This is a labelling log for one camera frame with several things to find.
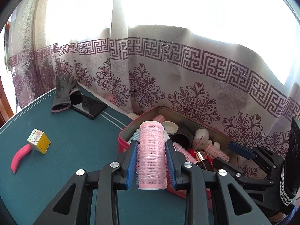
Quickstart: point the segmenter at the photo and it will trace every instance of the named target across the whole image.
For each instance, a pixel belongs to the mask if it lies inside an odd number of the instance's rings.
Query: green table
[[[118,134],[131,122],[110,107],[94,120],[71,109],[53,114],[54,93],[34,101],[0,128],[0,196],[19,225],[33,224],[78,169],[95,171],[115,161]],[[51,144],[45,155],[32,151],[25,156],[14,174],[12,158],[34,128],[44,131]],[[138,190],[133,185],[118,192],[118,201],[121,225],[184,224],[185,200],[167,191]]]

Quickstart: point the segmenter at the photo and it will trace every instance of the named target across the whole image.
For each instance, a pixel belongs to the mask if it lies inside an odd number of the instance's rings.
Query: white label
[[[29,138],[27,139],[28,142],[32,143],[33,145],[36,145],[38,141],[40,140],[42,134],[44,132],[34,129],[32,133],[30,134]]]

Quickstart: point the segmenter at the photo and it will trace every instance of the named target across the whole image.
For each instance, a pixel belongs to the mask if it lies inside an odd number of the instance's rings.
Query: red object
[[[212,161],[214,160],[212,157],[210,157],[209,155],[205,155],[206,159],[209,160],[210,164],[212,165]]]
[[[188,152],[190,153],[190,155],[194,158],[196,158],[196,153],[193,149],[189,149]]]
[[[29,152],[31,152],[31,146],[30,144],[27,144],[15,154],[15,156],[13,157],[13,161],[10,165],[10,168],[13,171],[13,173],[17,171],[20,160]]]

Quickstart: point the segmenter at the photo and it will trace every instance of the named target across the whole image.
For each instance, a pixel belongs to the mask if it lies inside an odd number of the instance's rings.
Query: metal screw
[[[226,175],[227,175],[227,171],[224,170],[224,169],[220,169],[220,170],[218,171],[218,174],[221,175],[221,176],[226,176]]]
[[[84,175],[84,170],[83,170],[83,169],[77,170],[77,171],[76,171],[76,175],[78,175],[78,176]]]
[[[191,162],[185,162],[183,164],[183,166],[186,167],[186,168],[191,168],[193,166],[193,164]]]
[[[119,163],[118,163],[118,162],[112,162],[112,163],[110,164],[110,166],[111,166],[112,168],[116,168],[116,167],[119,166]]]

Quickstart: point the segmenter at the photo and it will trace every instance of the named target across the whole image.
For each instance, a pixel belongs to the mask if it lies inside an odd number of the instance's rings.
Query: purple floral pattern
[[[142,115],[143,113],[144,113],[143,110],[139,110],[139,111],[135,112],[135,114],[136,114],[136,115],[139,115],[139,116]]]
[[[251,103],[249,94],[233,85],[218,82],[212,84],[212,88],[216,92],[218,102],[222,104],[226,111],[229,109],[241,110]]]
[[[81,62],[77,62],[76,60],[74,60],[74,65],[77,80],[80,83],[83,83],[88,89],[90,89],[92,87],[93,79],[87,67],[84,66]]]
[[[242,112],[238,116],[232,116],[222,120],[224,132],[234,141],[245,147],[257,146],[265,134],[262,134],[261,117],[258,114],[243,116]]]
[[[115,106],[117,105],[115,97],[113,99],[111,99],[109,102],[112,103],[112,104],[114,104]]]
[[[34,65],[31,65],[30,69],[28,70],[28,83],[27,84],[30,87],[32,92],[34,92],[34,93],[36,93],[36,95],[40,96],[40,95],[42,95],[42,90],[40,87],[38,77],[40,78],[40,81],[42,81],[41,76],[39,73],[37,73],[36,69],[34,68]]]
[[[289,131],[286,133],[280,132],[279,134],[274,132],[272,135],[268,135],[260,146],[285,158],[285,154],[289,149],[289,135]]]
[[[157,86],[156,79],[150,76],[144,64],[140,63],[133,71],[129,71],[130,96],[138,103],[141,109],[154,107],[160,99],[165,98],[165,93],[161,92]]]
[[[129,89],[126,85],[121,84],[119,78],[114,77],[111,71],[110,58],[104,62],[103,66],[99,66],[98,70],[93,78],[94,82],[102,86],[102,90],[107,90],[113,94],[117,106],[125,106],[129,100]]]
[[[23,89],[24,89],[24,76],[19,75],[15,72],[12,72],[12,78],[13,78],[13,84],[15,86],[16,97],[18,99],[20,107],[23,108],[25,106],[21,105],[20,96],[21,96],[21,93],[23,92]]]
[[[210,124],[212,121],[220,120],[218,109],[214,107],[216,100],[209,98],[209,93],[200,82],[188,85],[185,90],[180,86],[179,92],[175,91],[174,94],[168,95],[168,100],[177,112],[198,122]]]
[[[55,59],[54,71],[56,75],[72,74],[74,69],[75,67],[69,61],[60,58]]]
[[[46,56],[37,60],[40,69],[40,76],[44,91],[48,92],[55,87],[55,76],[51,61],[49,62]]]
[[[128,62],[127,60],[114,60],[112,64],[114,72],[122,79],[128,80]]]
[[[245,173],[247,178],[257,179],[258,169],[256,167],[243,165],[240,169]]]

